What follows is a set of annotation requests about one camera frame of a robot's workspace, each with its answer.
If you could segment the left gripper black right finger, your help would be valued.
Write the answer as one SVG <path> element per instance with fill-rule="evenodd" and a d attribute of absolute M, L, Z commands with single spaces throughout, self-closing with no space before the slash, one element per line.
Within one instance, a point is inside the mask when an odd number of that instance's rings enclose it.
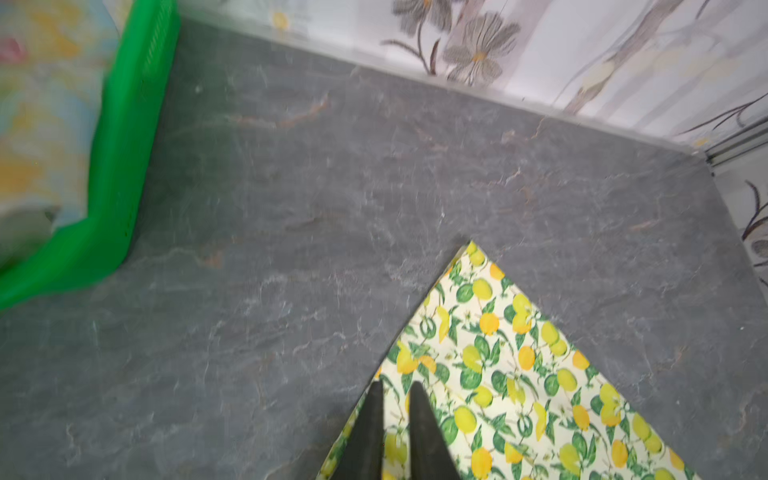
<path fill-rule="evenodd" d="M 420 382 L 412 384 L 409 397 L 411 478 L 459 480 L 460 475 L 434 416 L 429 397 Z"/>

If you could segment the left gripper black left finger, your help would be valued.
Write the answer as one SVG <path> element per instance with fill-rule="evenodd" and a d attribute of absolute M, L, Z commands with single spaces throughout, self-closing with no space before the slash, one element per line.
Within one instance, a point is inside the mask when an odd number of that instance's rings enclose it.
<path fill-rule="evenodd" d="M 384 456 L 384 391 L 374 381 L 365 396 L 333 480 L 379 480 Z"/>

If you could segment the lemon print yellow skirt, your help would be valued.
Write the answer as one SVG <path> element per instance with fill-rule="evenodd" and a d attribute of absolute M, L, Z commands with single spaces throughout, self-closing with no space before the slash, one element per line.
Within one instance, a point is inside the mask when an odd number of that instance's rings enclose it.
<path fill-rule="evenodd" d="M 694 470 L 474 243 L 378 367 L 383 472 L 410 477 L 421 384 L 463 479 L 691 479 Z"/>

